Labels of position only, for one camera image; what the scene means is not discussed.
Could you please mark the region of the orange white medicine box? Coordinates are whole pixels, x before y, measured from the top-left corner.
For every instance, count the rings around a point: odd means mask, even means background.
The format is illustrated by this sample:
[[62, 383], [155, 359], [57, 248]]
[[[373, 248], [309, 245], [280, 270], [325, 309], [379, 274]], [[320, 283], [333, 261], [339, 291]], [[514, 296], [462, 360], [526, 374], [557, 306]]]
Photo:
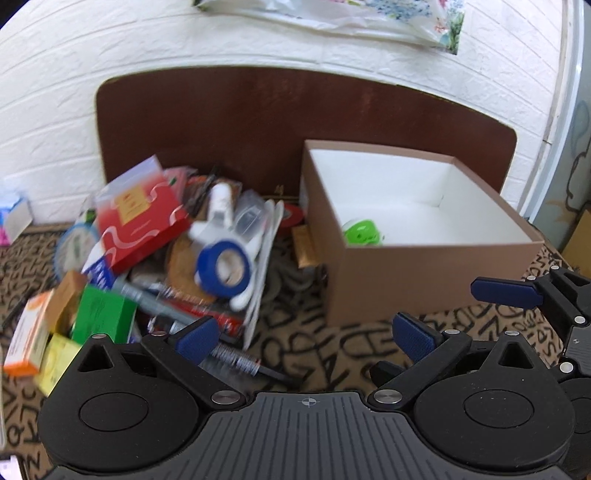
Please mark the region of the orange white medicine box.
[[40, 372], [49, 336], [45, 314], [53, 291], [30, 298], [13, 333], [3, 370], [12, 377], [29, 377]]

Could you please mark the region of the blue tape roll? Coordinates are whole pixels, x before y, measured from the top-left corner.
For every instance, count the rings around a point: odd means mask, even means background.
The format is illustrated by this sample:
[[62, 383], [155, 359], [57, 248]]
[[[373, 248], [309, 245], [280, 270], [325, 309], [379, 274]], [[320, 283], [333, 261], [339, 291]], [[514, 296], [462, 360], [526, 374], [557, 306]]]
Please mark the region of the blue tape roll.
[[194, 278], [207, 294], [219, 298], [238, 296], [252, 278], [249, 256], [235, 241], [213, 242], [197, 255]]

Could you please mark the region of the floral plastic bag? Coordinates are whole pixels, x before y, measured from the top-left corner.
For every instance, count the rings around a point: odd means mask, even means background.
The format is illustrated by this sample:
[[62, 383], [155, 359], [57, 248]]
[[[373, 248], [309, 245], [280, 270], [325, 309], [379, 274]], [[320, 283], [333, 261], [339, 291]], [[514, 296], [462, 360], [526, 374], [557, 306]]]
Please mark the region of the floral plastic bag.
[[240, 15], [365, 39], [396, 41], [458, 53], [463, 1], [222, 0], [195, 1], [209, 14]]

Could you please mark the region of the red puzzle-pattern box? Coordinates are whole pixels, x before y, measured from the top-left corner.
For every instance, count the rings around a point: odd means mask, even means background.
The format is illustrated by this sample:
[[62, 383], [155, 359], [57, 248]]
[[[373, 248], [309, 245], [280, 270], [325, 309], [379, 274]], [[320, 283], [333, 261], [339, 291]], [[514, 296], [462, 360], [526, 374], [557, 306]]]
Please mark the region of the red puzzle-pattern box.
[[95, 196], [96, 220], [109, 268], [121, 274], [190, 228], [190, 217], [152, 156]]

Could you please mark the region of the green round toy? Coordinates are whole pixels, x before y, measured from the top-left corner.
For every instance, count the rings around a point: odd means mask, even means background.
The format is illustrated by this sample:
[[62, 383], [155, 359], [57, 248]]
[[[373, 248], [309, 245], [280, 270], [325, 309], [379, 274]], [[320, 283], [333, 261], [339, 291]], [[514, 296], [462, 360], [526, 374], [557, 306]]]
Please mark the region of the green round toy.
[[342, 236], [349, 245], [380, 245], [383, 235], [377, 224], [370, 219], [351, 220], [342, 225]]

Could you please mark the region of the white plastic figure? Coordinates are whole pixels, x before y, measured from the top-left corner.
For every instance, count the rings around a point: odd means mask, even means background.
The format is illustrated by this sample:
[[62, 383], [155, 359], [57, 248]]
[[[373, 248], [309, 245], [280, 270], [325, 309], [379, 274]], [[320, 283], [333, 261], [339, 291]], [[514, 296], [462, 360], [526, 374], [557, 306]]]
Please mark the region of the white plastic figure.
[[195, 256], [199, 254], [204, 246], [219, 240], [231, 240], [242, 245], [242, 248], [245, 249], [246, 254], [249, 256], [250, 267], [252, 267], [252, 278], [250, 278], [249, 287], [242, 294], [235, 297], [214, 297], [228, 301], [229, 308], [232, 311], [239, 312], [245, 310], [246, 306], [249, 305], [250, 299], [252, 299], [256, 266], [253, 264], [253, 257], [247, 248], [247, 243], [233, 229], [233, 203], [231, 199], [231, 187], [228, 183], [218, 183], [211, 188], [211, 193], [208, 196], [206, 220], [194, 221], [189, 228], [188, 237], [190, 238]]

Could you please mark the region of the blue small box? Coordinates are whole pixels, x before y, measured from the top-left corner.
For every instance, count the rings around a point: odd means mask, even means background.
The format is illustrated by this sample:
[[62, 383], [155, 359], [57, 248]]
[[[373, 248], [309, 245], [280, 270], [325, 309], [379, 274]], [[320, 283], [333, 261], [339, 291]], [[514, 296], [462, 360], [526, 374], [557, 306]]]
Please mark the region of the blue small box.
[[115, 276], [104, 256], [85, 266], [82, 274], [87, 277], [90, 285], [100, 290], [111, 290], [115, 281]]

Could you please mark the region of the brown cardboard box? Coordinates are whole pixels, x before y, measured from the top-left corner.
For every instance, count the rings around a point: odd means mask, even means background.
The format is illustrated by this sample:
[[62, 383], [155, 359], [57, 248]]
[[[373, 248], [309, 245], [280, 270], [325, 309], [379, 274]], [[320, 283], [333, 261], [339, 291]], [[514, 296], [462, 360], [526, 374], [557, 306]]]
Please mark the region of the brown cardboard box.
[[[300, 204], [335, 327], [470, 306], [474, 279], [518, 280], [544, 244], [466, 165], [432, 152], [308, 140]], [[346, 243], [342, 225], [362, 219], [380, 245]]]

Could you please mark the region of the dark brown headboard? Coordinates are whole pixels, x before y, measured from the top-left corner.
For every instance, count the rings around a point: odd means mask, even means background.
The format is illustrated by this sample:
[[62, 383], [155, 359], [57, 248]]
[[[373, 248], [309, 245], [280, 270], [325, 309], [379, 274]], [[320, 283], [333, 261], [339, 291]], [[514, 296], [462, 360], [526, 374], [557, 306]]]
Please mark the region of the dark brown headboard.
[[516, 132], [459, 103], [345, 75], [248, 66], [119, 76], [95, 97], [103, 171], [112, 180], [156, 157], [163, 167], [218, 167], [263, 195], [293, 197], [308, 140], [424, 150], [458, 158], [493, 189]]

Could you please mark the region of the red snack packet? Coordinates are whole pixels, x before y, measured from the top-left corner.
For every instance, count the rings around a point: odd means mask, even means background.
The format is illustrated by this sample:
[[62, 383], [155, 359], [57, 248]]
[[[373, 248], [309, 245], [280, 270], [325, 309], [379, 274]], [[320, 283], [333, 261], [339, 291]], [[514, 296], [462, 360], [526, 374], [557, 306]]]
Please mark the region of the red snack packet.
[[215, 305], [194, 304], [173, 298], [163, 298], [163, 301], [173, 308], [187, 313], [191, 317], [201, 318], [211, 316], [216, 320], [221, 332], [229, 337], [238, 338], [242, 336], [243, 318], [240, 314], [232, 313]]

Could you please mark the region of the grey white marker pen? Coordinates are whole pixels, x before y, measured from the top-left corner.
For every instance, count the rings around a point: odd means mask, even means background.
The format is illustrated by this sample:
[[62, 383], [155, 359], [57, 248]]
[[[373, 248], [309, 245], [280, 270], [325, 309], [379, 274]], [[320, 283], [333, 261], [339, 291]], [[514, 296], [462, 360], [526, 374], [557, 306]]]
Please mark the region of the grey white marker pen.
[[190, 325], [197, 320], [196, 317], [191, 316], [187, 312], [158, 300], [151, 293], [142, 290], [121, 278], [114, 280], [111, 290], [135, 302], [139, 307], [151, 315], [165, 316], [175, 322], [183, 324], [184, 326]]

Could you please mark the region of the small brown carton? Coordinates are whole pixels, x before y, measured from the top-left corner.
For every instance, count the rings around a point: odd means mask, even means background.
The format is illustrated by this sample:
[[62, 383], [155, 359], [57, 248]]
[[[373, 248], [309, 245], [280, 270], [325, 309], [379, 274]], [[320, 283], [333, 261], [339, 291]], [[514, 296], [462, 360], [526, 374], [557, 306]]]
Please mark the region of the small brown carton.
[[76, 271], [68, 271], [60, 284], [52, 290], [44, 316], [52, 334], [69, 335], [86, 284], [87, 277], [85, 275]]

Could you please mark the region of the letter-pattern brown blanket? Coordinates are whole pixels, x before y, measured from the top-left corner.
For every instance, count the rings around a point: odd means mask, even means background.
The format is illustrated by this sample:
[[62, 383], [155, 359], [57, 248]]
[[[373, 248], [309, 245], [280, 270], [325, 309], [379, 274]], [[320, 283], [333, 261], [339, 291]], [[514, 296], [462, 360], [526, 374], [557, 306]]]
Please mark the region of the letter-pattern brown blanket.
[[[1, 315], [14, 316], [18, 303], [28, 293], [51, 288], [54, 283], [53, 254], [65, 232], [63, 224], [33, 226], [1, 251]], [[388, 320], [329, 327], [322, 306], [322, 287], [294, 291], [294, 281], [273, 279], [271, 295], [263, 301], [256, 335], [249, 352], [263, 365], [304, 379], [312, 392], [373, 388], [369, 369], [379, 360], [408, 366], [409, 359], [392, 339]], [[521, 332], [549, 365], [557, 362], [563, 345], [550, 324], [537, 310], [507, 306], [477, 305], [422, 316], [431, 328], [457, 329], [479, 340], [495, 340], [507, 331]], [[52, 464], [42, 447], [37, 417], [44, 399], [28, 378], [5, 376], [2, 380], [6, 424], [5, 454], [20, 456], [30, 479], [40, 479]]]

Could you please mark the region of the blue tissue pack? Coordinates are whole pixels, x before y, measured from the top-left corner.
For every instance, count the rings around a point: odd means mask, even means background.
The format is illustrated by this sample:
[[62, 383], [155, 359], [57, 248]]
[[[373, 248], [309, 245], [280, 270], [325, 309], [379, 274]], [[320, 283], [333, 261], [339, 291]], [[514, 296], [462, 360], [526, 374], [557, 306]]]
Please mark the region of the blue tissue pack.
[[14, 192], [1, 192], [0, 245], [10, 246], [32, 223], [29, 202]]

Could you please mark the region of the yellow-green medicine box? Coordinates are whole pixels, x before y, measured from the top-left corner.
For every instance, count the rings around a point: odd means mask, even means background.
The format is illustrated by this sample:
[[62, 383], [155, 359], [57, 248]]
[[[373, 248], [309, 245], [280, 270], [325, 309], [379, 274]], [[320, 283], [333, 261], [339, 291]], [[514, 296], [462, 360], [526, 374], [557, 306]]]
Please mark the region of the yellow-green medicine box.
[[34, 377], [34, 383], [41, 393], [48, 397], [72, 360], [76, 357], [81, 346], [59, 334], [53, 334], [44, 352], [39, 373]]

